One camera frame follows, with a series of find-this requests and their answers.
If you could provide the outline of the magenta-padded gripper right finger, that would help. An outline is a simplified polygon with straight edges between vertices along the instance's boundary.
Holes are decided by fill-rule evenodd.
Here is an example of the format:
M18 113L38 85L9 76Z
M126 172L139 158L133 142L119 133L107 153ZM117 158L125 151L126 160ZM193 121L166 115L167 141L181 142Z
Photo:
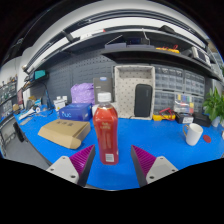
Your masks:
M131 157L140 187L178 171L164 156L155 157L134 145L131 146Z

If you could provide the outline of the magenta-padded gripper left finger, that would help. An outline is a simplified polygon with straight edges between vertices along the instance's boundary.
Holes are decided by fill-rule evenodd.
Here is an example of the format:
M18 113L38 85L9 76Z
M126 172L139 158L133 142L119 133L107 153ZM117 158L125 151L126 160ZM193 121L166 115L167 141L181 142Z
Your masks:
M61 156L47 171L81 187L85 187L94 157L95 146L91 145L70 157Z

